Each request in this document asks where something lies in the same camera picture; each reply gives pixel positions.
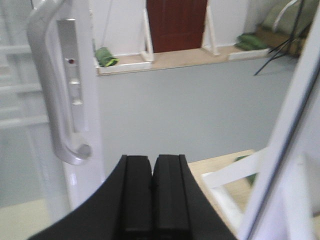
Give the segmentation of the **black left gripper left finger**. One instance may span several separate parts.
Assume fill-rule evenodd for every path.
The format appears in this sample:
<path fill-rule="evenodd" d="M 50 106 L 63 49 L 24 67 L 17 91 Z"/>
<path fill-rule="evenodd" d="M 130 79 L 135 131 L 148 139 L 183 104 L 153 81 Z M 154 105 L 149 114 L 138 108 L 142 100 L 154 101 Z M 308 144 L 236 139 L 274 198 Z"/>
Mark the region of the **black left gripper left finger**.
<path fill-rule="evenodd" d="M 152 170 L 147 156 L 122 155 L 84 203 L 32 240 L 150 240 Z"/>

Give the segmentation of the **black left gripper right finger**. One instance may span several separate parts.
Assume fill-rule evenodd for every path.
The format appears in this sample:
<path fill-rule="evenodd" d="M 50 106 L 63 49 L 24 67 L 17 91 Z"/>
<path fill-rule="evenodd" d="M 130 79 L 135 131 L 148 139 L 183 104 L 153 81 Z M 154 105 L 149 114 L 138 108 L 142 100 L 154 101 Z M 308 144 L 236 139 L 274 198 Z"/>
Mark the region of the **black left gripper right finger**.
<path fill-rule="evenodd" d="M 152 185 L 153 239 L 235 239 L 200 189 L 183 154 L 160 154 Z"/>

